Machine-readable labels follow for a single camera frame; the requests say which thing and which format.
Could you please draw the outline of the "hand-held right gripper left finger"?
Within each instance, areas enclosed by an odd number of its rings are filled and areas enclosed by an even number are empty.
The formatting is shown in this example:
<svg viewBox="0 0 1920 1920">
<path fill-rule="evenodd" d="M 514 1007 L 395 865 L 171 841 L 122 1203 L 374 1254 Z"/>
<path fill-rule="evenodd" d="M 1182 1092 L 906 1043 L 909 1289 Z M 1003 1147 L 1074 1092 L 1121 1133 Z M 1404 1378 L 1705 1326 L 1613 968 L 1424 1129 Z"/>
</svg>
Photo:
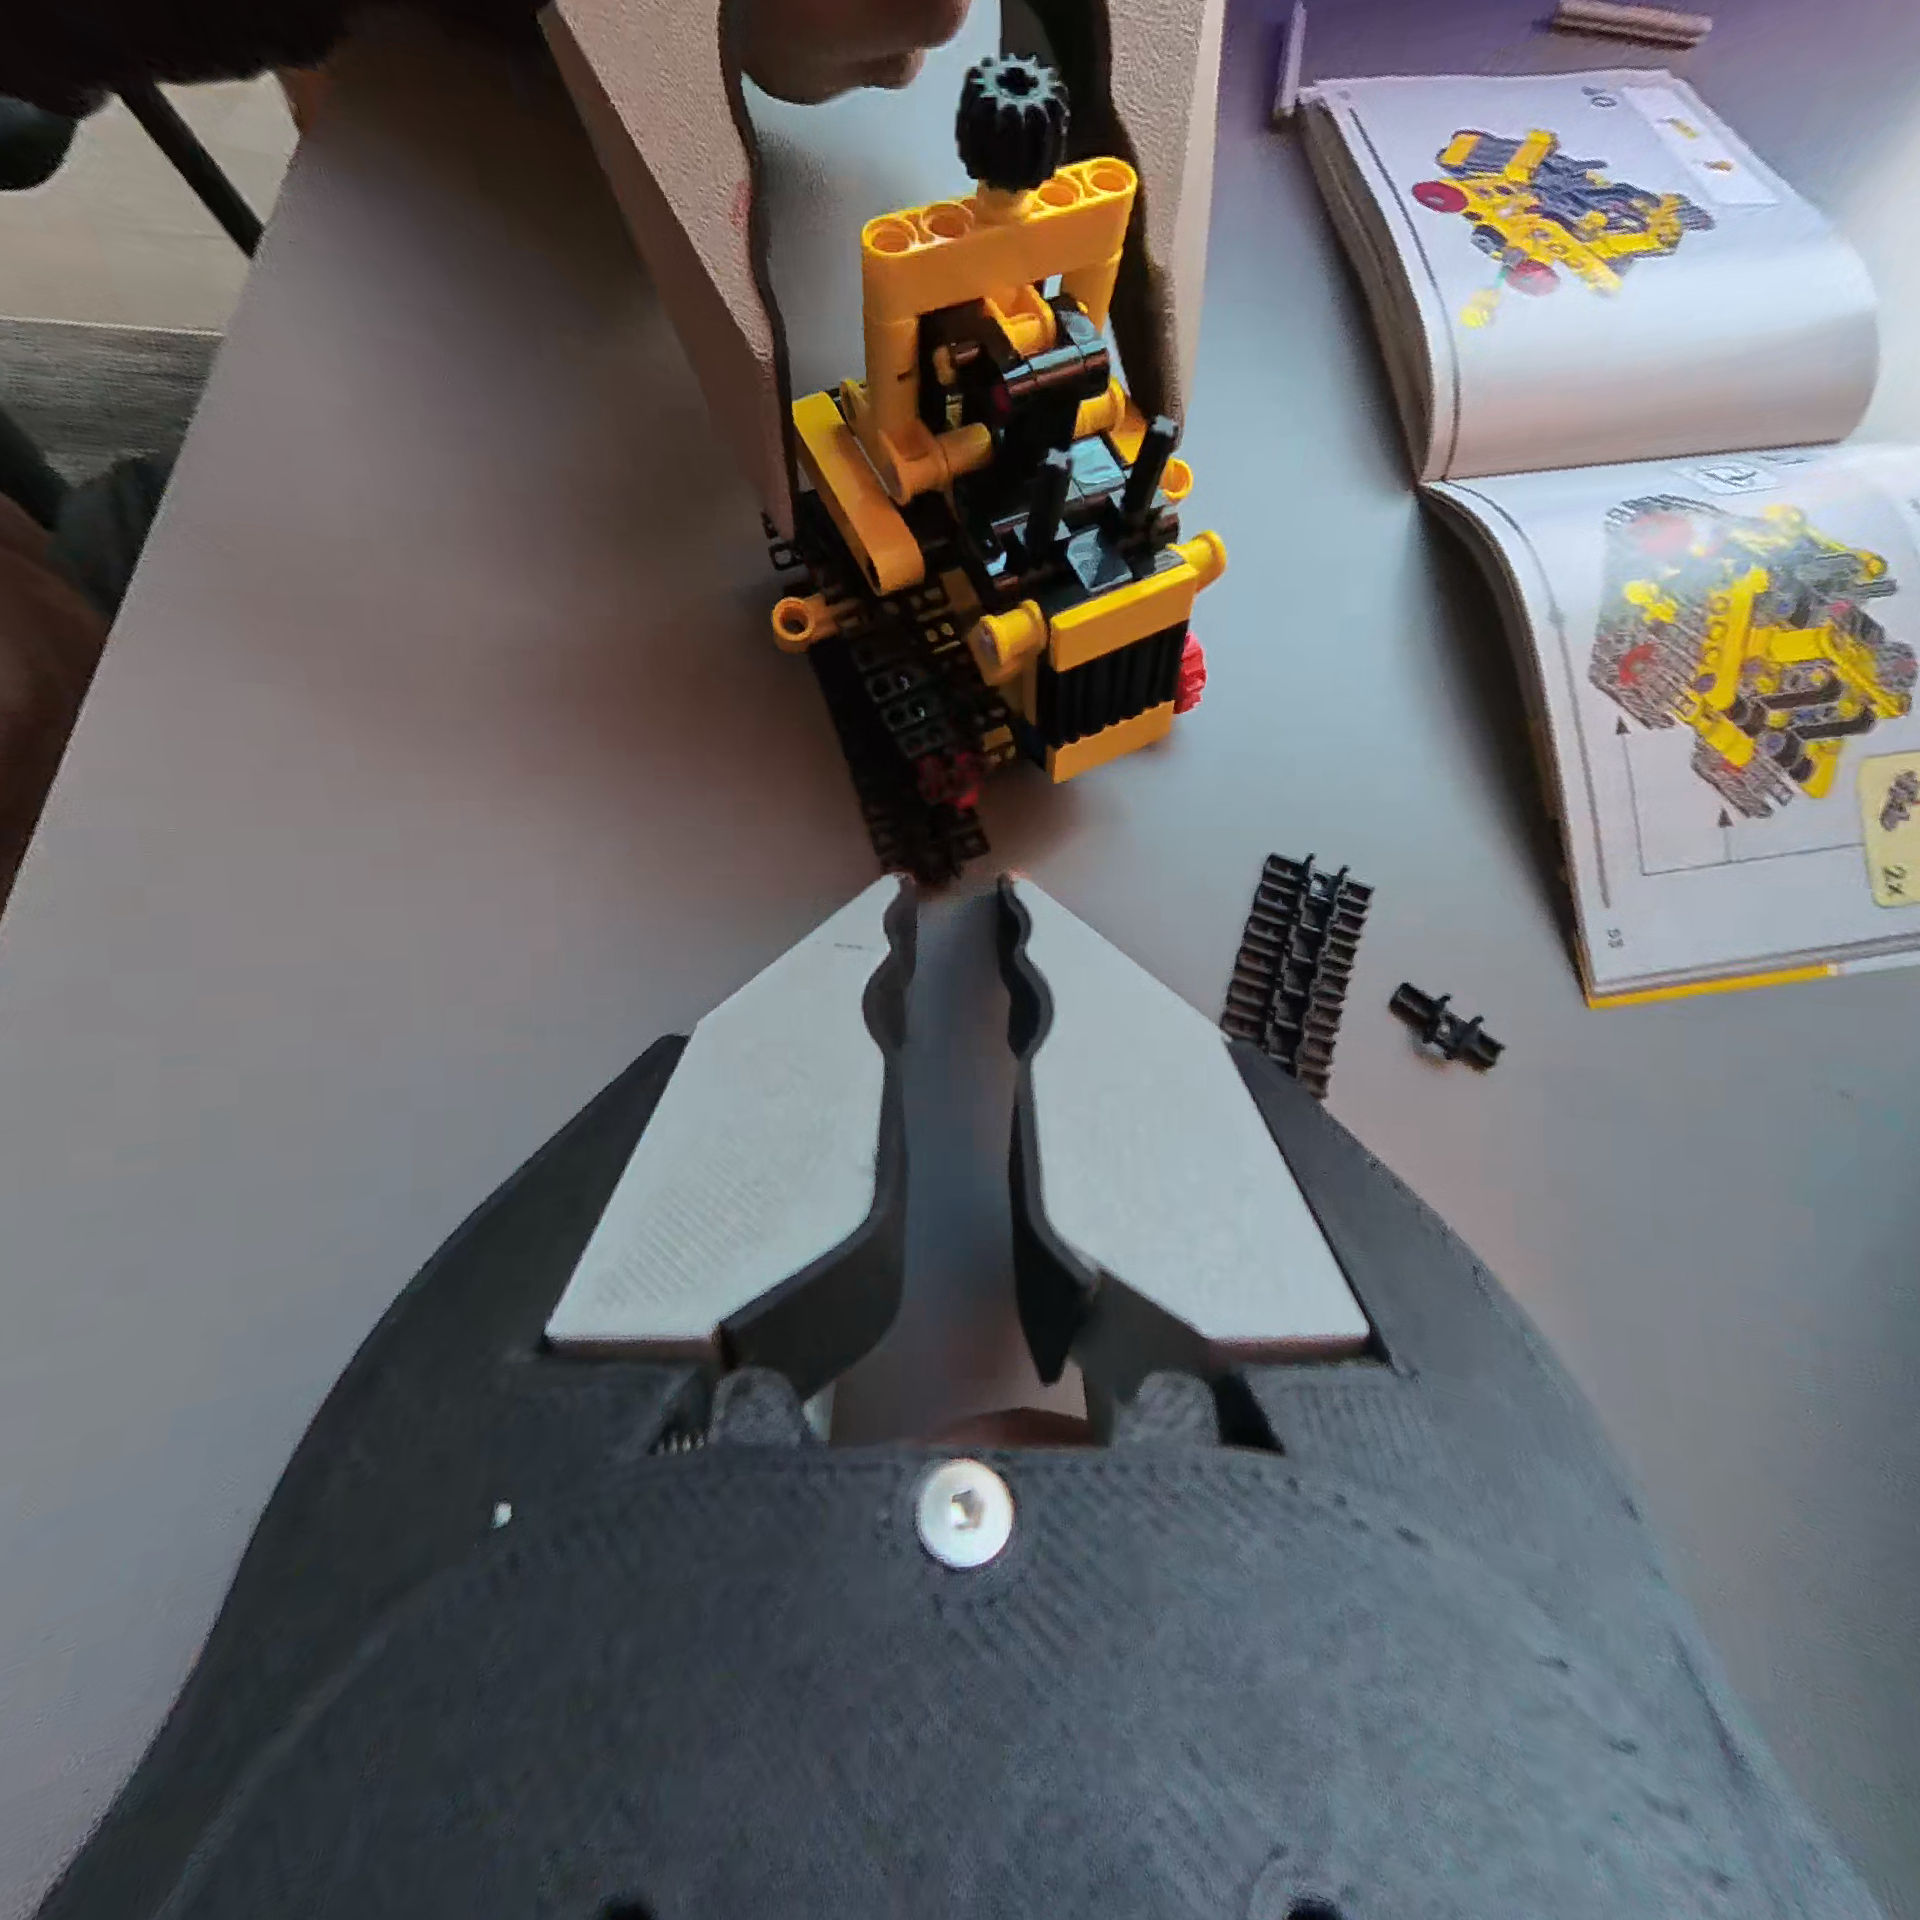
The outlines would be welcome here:
<svg viewBox="0 0 1920 1920">
<path fill-rule="evenodd" d="M 543 1341 L 834 1387 L 900 1310 L 917 889 L 885 875 L 689 1031 Z"/>
</svg>

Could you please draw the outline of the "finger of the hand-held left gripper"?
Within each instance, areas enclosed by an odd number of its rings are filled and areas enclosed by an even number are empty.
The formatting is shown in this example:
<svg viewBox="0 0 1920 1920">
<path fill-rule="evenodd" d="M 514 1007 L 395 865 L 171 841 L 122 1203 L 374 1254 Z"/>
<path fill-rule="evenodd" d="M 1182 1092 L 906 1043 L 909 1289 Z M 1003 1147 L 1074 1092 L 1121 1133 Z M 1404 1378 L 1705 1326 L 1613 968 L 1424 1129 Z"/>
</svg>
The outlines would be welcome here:
<svg viewBox="0 0 1920 1920">
<path fill-rule="evenodd" d="M 539 29 L 724 444 L 791 530 L 787 339 L 728 3 L 554 1 Z"/>
<path fill-rule="evenodd" d="M 1213 192 L 1226 6 L 1037 1 L 1068 84 L 1068 154 L 1135 174 L 1111 329 L 1146 418 L 1183 421 L 1196 366 Z"/>
</svg>

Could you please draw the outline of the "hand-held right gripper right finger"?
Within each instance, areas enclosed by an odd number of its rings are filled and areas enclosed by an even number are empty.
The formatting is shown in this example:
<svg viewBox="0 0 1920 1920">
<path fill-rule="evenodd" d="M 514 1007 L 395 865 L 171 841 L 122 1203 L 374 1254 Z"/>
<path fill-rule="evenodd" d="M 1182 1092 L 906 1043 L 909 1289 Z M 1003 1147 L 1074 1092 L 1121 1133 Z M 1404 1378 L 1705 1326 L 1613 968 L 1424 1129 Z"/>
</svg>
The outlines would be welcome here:
<svg viewBox="0 0 1920 1920">
<path fill-rule="evenodd" d="M 1233 1043 L 1030 875 L 996 888 L 1019 1329 L 1110 1437 L 1151 1375 L 1342 1364 L 1372 1323 Z"/>
</svg>

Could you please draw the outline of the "yellow black lego bulldozer model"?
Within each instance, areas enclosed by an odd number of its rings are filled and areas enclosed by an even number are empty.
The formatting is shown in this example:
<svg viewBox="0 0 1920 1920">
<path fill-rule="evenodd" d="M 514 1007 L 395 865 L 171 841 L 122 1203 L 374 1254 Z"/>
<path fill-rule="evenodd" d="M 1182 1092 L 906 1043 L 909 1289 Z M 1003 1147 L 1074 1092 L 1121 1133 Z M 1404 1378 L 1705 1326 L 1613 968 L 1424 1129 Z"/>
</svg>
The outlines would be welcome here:
<svg viewBox="0 0 1920 1920">
<path fill-rule="evenodd" d="M 951 882 L 989 841 L 984 781 L 1052 784 L 1164 739 L 1206 688 L 1192 630 L 1228 566 L 1183 536 L 1182 429 L 1108 335 L 1140 180 L 1068 158 L 1046 59 L 964 75 L 962 197 L 859 234 L 864 372 L 790 408 L 803 586 L 769 613 L 809 661 L 882 871 Z"/>
</svg>

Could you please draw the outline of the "black lego track segment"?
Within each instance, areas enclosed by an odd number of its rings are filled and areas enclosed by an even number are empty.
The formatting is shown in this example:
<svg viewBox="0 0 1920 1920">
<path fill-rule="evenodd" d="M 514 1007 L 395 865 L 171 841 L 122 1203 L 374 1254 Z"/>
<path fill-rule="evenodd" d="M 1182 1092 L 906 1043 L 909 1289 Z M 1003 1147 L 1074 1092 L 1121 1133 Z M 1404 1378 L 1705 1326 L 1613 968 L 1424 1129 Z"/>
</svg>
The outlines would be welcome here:
<svg viewBox="0 0 1920 1920">
<path fill-rule="evenodd" d="M 1314 855 L 1269 851 L 1231 962 L 1219 1030 L 1316 1099 L 1331 1059 L 1374 888 Z"/>
</svg>

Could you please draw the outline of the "small black lego connector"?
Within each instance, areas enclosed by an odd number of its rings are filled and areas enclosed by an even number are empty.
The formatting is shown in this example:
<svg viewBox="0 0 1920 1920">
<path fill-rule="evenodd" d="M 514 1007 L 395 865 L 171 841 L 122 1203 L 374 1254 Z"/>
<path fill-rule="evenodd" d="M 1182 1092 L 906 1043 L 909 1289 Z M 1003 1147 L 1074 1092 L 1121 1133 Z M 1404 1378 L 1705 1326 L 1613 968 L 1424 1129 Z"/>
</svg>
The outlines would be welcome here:
<svg viewBox="0 0 1920 1920">
<path fill-rule="evenodd" d="M 1404 980 L 1389 994 L 1388 1011 L 1427 1054 L 1444 1062 L 1492 1072 L 1501 1059 L 1503 1043 L 1483 1019 L 1460 1013 L 1449 994 L 1429 994 Z"/>
</svg>

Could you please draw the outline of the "open lego instruction booklet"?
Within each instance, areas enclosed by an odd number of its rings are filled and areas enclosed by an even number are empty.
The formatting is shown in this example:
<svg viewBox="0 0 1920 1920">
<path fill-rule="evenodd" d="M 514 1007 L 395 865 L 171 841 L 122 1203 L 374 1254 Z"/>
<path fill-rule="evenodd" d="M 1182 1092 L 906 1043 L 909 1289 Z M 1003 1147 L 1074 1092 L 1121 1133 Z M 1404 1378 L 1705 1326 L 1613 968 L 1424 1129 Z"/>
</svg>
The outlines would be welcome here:
<svg viewBox="0 0 1920 1920">
<path fill-rule="evenodd" d="M 1663 70 L 1297 114 L 1501 612 L 1588 1004 L 1915 963 L 1915 444 L 1853 439 L 1860 254 Z"/>
</svg>

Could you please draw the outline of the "person's left hand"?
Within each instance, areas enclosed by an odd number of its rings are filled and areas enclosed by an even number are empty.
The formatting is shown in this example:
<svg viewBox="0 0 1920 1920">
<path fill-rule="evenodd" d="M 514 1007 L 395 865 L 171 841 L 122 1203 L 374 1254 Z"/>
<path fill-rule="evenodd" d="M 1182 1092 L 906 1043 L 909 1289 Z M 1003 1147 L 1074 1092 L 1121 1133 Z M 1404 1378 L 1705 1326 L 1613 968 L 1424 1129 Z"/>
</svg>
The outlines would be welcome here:
<svg viewBox="0 0 1920 1920">
<path fill-rule="evenodd" d="M 763 94 L 815 106 L 911 84 L 967 14 L 967 1 L 738 1 L 731 46 Z"/>
</svg>

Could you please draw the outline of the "black chair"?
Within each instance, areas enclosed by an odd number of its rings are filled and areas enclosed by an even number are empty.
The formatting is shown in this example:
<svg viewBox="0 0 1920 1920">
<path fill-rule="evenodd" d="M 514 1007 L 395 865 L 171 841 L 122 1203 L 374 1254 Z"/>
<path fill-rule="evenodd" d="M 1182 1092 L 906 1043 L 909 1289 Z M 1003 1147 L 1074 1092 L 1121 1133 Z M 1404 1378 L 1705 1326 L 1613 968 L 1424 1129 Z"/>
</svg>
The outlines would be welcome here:
<svg viewBox="0 0 1920 1920">
<path fill-rule="evenodd" d="M 1 187 L 53 180 L 84 120 L 117 102 L 244 254 L 263 224 L 164 96 L 168 84 L 244 78 L 324 58 L 352 3 L 6 1 Z"/>
</svg>

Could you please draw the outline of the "dark cloth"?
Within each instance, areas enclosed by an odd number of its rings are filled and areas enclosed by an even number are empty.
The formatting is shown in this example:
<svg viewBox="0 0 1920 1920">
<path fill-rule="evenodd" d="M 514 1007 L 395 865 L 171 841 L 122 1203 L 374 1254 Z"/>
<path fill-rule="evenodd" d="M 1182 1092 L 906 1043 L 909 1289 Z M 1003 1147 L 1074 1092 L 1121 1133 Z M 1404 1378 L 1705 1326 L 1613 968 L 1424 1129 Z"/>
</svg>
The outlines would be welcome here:
<svg viewBox="0 0 1920 1920">
<path fill-rule="evenodd" d="M 48 557 L 84 601 L 113 622 L 158 518 L 176 453 L 144 452 L 67 485 Z"/>
</svg>

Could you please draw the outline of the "person's brown clothed body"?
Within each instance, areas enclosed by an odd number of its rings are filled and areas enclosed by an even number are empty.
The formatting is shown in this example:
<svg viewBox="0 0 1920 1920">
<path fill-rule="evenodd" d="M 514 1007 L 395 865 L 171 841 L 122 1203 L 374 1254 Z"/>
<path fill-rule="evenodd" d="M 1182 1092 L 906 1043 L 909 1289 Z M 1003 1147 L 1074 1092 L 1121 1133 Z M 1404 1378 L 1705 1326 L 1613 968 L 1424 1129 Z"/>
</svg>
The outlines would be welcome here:
<svg viewBox="0 0 1920 1920">
<path fill-rule="evenodd" d="M 1 418 L 1 897 L 9 900 L 126 586 L 108 494 Z"/>
</svg>

